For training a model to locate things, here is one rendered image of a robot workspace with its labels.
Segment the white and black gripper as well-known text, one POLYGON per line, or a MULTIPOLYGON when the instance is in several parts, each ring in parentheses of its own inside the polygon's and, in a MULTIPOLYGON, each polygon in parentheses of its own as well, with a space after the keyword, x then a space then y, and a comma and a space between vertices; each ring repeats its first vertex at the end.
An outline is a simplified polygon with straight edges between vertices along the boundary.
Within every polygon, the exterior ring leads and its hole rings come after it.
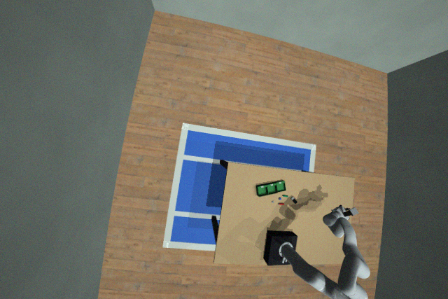
POLYGON ((349 210, 350 208, 344 208, 342 205, 340 205, 340 206, 338 206, 338 207, 336 207, 335 209, 333 209, 334 211, 338 211, 341 215, 342 215, 342 217, 343 218, 345 218, 346 220, 349 220, 350 218, 349 218, 349 216, 345 216, 344 217, 344 214, 343 214, 343 212, 345 212, 345 211, 347 211, 347 210, 349 210))

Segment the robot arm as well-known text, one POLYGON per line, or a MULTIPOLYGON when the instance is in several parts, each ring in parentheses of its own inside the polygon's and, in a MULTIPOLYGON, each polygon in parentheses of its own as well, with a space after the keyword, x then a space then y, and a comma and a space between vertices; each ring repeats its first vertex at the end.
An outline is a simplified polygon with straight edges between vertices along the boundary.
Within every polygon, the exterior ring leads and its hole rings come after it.
POLYGON ((344 260, 338 277, 338 283, 327 278, 322 272, 308 264, 292 247, 290 242, 284 242, 279 247, 282 263, 288 261, 293 266, 294 273, 324 293, 331 299, 368 299, 364 288, 356 282, 357 277, 366 279, 370 276, 370 269, 357 247, 355 231, 338 211, 323 217, 323 222, 336 237, 344 235, 342 250, 344 260))

